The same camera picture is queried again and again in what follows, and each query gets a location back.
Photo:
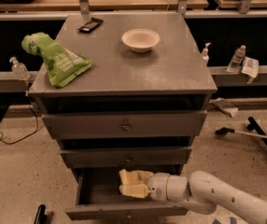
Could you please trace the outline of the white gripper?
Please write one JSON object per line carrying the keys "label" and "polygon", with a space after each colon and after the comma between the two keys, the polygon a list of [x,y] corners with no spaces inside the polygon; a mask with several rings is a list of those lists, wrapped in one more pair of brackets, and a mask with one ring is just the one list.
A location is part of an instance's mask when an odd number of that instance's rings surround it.
{"label": "white gripper", "polygon": [[137,185],[120,185],[119,191],[124,196],[144,199],[148,195],[154,200],[164,202],[167,200],[167,181],[170,175],[167,173],[153,174],[149,171],[131,171],[130,183],[142,182],[143,184]]}

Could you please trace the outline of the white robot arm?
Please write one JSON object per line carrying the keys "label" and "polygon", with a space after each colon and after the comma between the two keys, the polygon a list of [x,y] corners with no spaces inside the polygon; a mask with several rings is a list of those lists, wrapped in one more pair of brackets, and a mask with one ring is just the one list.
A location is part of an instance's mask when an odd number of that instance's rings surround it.
{"label": "white robot arm", "polygon": [[176,202],[184,208],[211,214],[220,205],[248,224],[267,224],[267,202],[230,186],[204,171],[189,177],[148,171],[119,171],[122,195],[158,202]]}

